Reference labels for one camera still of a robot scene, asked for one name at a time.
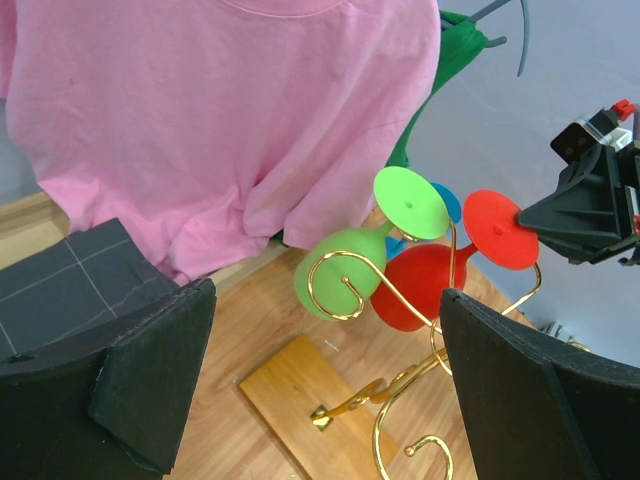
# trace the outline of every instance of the gray hook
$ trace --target gray hook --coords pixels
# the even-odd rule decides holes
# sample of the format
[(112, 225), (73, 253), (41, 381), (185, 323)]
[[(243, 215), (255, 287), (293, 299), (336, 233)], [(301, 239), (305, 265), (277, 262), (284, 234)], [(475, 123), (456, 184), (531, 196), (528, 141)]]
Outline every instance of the gray hook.
[[(484, 8), (481, 8), (476, 13), (471, 15), (467, 20), (472, 23), (483, 19), (490, 13), (496, 11), (498, 8), (509, 3), (511, 0), (495, 0)], [(518, 67), (518, 76), (522, 75), (524, 71), (524, 65), (527, 62), (527, 54), (529, 53), (529, 2), (527, 0), (520, 0), (522, 6), (522, 19), (524, 22), (524, 33), (522, 38), (522, 53), (520, 54), (520, 66)]]

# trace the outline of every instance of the wooden base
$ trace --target wooden base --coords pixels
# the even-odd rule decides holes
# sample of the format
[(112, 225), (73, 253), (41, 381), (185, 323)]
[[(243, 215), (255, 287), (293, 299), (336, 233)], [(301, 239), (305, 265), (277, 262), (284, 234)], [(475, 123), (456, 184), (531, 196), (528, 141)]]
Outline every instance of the wooden base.
[[(258, 368), (240, 390), (313, 480), (380, 478), (372, 453), (374, 418), (365, 407), (336, 417), (322, 432), (311, 422), (318, 406), (333, 408), (354, 392), (305, 335)], [(398, 446), (386, 432), (381, 446), (389, 464)]]

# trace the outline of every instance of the t-shirt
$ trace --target t-shirt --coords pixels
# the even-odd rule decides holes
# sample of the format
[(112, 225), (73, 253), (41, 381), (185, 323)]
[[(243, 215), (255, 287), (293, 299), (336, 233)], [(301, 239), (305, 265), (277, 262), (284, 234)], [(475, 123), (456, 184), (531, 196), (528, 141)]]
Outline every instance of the t-shirt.
[(0, 32), (39, 185), (179, 283), (359, 225), (440, 48), (435, 0), (0, 0)]

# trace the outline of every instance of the wine glass stem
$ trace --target wine glass stem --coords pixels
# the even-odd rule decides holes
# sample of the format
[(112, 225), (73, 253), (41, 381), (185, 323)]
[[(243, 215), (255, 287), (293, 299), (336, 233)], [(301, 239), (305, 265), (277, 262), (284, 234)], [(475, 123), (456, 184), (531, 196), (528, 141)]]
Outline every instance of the wine glass stem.
[(461, 263), (467, 263), (471, 255), (473, 255), (477, 251), (478, 247), (476, 247), (473, 243), (470, 243), (466, 247), (458, 249), (456, 255)]

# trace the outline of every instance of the gold wire stand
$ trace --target gold wire stand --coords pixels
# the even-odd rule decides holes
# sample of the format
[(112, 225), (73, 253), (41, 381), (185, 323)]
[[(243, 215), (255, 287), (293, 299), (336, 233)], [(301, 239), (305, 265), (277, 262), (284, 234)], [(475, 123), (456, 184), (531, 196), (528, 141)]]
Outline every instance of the gold wire stand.
[[(457, 232), (456, 232), (456, 227), (453, 221), (451, 220), (451, 218), (449, 218), (449, 228), (451, 230), (451, 247), (450, 247), (451, 254), (449, 259), (449, 287), (454, 288)], [(412, 241), (416, 240), (406, 235), (404, 232), (401, 232), (401, 233), (404, 237), (408, 238), (409, 240), (412, 240)], [(307, 289), (309, 292), (309, 296), (311, 297), (311, 300), (313, 301), (314, 305), (325, 315), (328, 315), (336, 320), (342, 320), (342, 321), (349, 320), (351, 318), (358, 317), (362, 313), (364, 309), (364, 304), (365, 304), (365, 300), (362, 297), (362, 295), (360, 295), (358, 290), (354, 287), (354, 285), (351, 283), (349, 278), (346, 276), (341, 279), (342, 283), (344, 283), (347, 286), (347, 288), (355, 295), (355, 297), (358, 300), (358, 306), (353, 312), (347, 313), (347, 314), (336, 314), (334, 312), (329, 312), (316, 299), (313, 291), (313, 279), (314, 279), (315, 273), (318, 270), (318, 267), (322, 265), (322, 263), (324, 263), (325, 261), (335, 256), (346, 256), (346, 257), (357, 258), (358, 260), (364, 262), (380, 278), (382, 283), (384, 283), (389, 288), (389, 290), (391, 290), (391, 292), (395, 295), (395, 297), (413, 315), (415, 315), (426, 326), (429, 327), (429, 343), (431, 345), (431, 350), (432, 350), (432, 354), (429, 357), (425, 358), (419, 364), (412, 365), (407, 369), (405, 369), (404, 371), (402, 371), (391, 381), (391, 383), (388, 386), (384, 379), (379, 378), (377, 380), (374, 380), (364, 388), (362, 388), (359, 392), (357, 392), (355, 395), (353, 395), (351, 398), (349, 398), (339, 406), (332, 408), (330, 410), (327, 410), (322, 406), (322, 409), (316, 410), (311, 415), (311, 421), (313, 422), (313, 424), (316, 425), (321, 431), (324, 431), (327, 427), (329, 427), (329, 424), (335, 417), (342, 415), (343, 413), (356, 410), (360, 406), (364, 405), (367, 401), (370, 401), (371, 403), (374, 403), (374, 404), (382, 403), (383, 405), (380, 408), (380, 411), (378, 412), (378, 415), (376, 417), (376, 421), (373, 427), (373, 439), (372, 439), (373, 457), (376, 464), (376, 468), (378, 469), (380, 476), (384, 480), (391, 480), (389, 477), (389, 473), (384, 465), (384, 461), (381, 455), (381, 448), (380, 448), (380, 436), (382, 432), (382, 425), (387, 413), (389, 412), (391, 407), (395, 404), (395, 402), (402, 395), (404, 395), (413, 385), (415, 385), (420, 378), (422, 378), (424, 375), (426, 375), (428, 372), (433, 370), (438, 365), (440, 365), (447, 372), (447, 374), (452, 375), (451, 369), (446, 364), (446, 361), (448, 359), (446, 348), (442, 348), (438, 350), (436, 346), (435, 334), (436, 333), (442, 334), (442, 329), (438, 326), (438, 322), (440, 319), (438, 317), (433, 321), (431, 321), (428, 318), (426, 318), (402, 295), (402, 293), (400, 293), (400, 291), (393, 285), (393, 283), (384, 275), (384, 272), (382, 272), (371, 260), (369, 260), (367, 257), (363, 255), (360, 255), (354, 252), (349, 252), (346, 250), (338, 250), (338, 251), (329, 252), (323, 255), (313, 264), (313, 266), (311, 267), (311, 270), (309, 271), (309, 277), (307, 279)], [(534, 271), (536, 274), (535, 286), (531, 289), (531, 291), (529, 291), (528, 293), (520, 297), (516, 302), (514, 302), (507, 309), (505, 309), (502, 312), (503, 315), (506, 315), (512, 312), (513, 310), (521, 306), (523, 303), (525, 303), (527, 300), (529, 300), (531, 297), (533, 297), (536, 293), (538, 293), (538, 291), (540, 290), (540, 287), (542, 286), (542, 273), (537, 263), (534, 265)], [(437, 445), (443, 451), (447, 461), (445, 479), (451, 480), (453, 478), (453, 471), (454, 471), (453, 456), (451, 455), (451, 450), (447, 446), (446, 442), (442, 440), (442, 438), (436, 435), (425, 435), (420, 439), (418, 439), (417, 441), (415, 441), (414, 443), (412, 443), (411, 445), (407, 446), (404, 449), (405, 455), (407, 455), (408, 457), (413, 457), (418, 450), (420, 450), (422, 447), (430, 443)]]

